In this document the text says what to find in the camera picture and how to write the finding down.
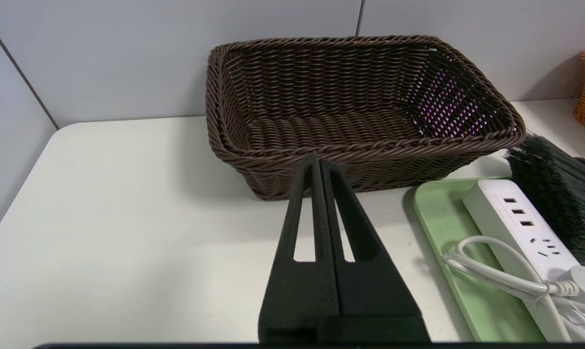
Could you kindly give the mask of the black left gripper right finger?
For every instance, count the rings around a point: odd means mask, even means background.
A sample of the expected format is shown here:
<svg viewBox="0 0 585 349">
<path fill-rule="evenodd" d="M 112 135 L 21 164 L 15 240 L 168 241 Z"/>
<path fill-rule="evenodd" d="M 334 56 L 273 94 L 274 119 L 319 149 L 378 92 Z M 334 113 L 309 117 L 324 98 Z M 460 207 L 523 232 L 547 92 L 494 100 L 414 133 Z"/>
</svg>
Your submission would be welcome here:
<svg viewBox="0 0 585 349">
<path fill-rule="evenodd" d="M 425 321 L 343 171 L 322 159 L 339 314 L 321 343 L 430 343 Z"/>
</svg>

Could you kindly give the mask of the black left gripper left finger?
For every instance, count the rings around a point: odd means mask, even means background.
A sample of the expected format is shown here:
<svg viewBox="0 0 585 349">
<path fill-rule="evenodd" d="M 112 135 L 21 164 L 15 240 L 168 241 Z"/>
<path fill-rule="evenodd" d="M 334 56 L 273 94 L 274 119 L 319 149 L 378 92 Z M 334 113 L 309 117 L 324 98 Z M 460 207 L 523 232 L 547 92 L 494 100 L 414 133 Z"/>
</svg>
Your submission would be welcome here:
<svg viewBox="0 0 585 349">
<path fill-rule="evenodd" d="M 294 258 L 303 195 L 311 191 L 315 261 Z M 260 343 L 315 343 L 317 329 L 339 314 L 330 224 L 320 159 L 300 162 L 258 318 Z"/>
</svg>

